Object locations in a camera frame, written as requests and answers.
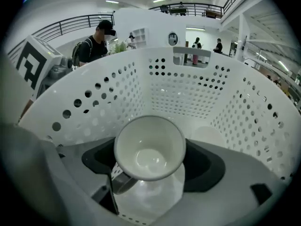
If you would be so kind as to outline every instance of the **person standing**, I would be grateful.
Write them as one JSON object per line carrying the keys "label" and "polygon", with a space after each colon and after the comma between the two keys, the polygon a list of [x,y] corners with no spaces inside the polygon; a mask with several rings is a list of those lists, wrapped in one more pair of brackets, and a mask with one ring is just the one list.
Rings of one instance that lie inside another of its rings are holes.
{"label": "person standing", "polygon": [[134,36],[132,33],[130,33],[130,36],[127,38],[126,40],[126,43],[127,43],[127,47],[130,47],[130,48],[136,48],[135,45],[133,44],[134,42]]}
{"label": "person standing", "polygon": [[[192,47],[201,49],[202,45],[199,42],[199,37],[196,38],[196,41],[193,43]],[[192,55],[192,65],[197,65],[198,64],[198,55]]]}
{"label": "person standing", "polygon": [[221,39],[217,39],[217,45],[216,45],[216,48],[213,49],[213,51],[215,53],[219,53],[219,54],[222,53],[222,40]]}
{"label": "person standing", "polygon": [[[185,8],[183,2],[180,2],[179,8]],[[186,16],[186,13],[180,13],[181,16]]]}
{"label": "person standing", "polygon": [[97,60],[107,55],[106,40],[110,35],[115,36],[113,24],[108,20],[102,20],[96,27],[93,35],[87,38],[79,48],[79,66]]}

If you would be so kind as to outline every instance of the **white pillar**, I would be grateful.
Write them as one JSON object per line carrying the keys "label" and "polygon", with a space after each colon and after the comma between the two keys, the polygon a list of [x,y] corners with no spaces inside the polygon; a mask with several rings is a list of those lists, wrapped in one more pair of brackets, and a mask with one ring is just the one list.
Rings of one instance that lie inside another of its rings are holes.
{"label": "white pillar", "polygon": [[245,15],[240,14],[239,15],[238,45],[237,45],[237,50],[236,50],[236,54],[235,54],[235,59],[237,59],[241,62],[244,61],[244,58],[243,58],[244,51],[242,50],[242,48],[244,46],[244,41],[246,39],[246,36],[247,36],[247,39],[250,38],[250,27],[246,20]]}

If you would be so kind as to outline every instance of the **black and white marker sign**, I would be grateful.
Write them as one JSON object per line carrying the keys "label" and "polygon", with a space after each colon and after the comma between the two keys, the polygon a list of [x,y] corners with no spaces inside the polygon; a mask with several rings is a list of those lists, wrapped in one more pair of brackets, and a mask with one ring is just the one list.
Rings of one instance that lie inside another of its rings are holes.
{"label": "black and white marker sign", "polygon": [[35,49],[29,42],[26,42],[18,59],[16,68],[24,79],[31,81],[31,87],[36,88],[40,73],[47,59]]}

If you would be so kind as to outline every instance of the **white laundry basket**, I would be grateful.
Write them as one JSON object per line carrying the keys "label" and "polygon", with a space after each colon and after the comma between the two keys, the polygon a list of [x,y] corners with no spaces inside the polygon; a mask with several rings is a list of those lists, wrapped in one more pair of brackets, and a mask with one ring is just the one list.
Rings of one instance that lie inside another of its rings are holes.
{"label": "white laundry basket", "polygon": [[[206,68],[195,68],[174,65],[174,52],[192,53],[145,48],[91,62],[42,94],[20,126],[68,146],[113,137],[137,116],[159,115],[188,139],[202,140],[202,129],[214,128],[224,140],[219,146],[255,157],[289,183],[300,161],[301,116],[288,97],[232,58],[211,53]],[[214,141],[214,133],[206,137]]]}

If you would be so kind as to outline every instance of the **white mug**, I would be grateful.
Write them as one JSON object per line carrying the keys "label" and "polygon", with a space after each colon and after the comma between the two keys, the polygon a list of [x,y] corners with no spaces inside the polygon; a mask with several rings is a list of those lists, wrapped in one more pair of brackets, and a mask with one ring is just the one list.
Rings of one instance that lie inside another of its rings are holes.
{"label": "white mug", "polygon": [[[157,181],[173,174],[181,165],[186,152],[185,137],[170,120],[159,116],[142,116],[130,121],[116,136],[115,159],[127,177],[143,181]],[[115,191],[122,187],[118,178],[114,180]]]}

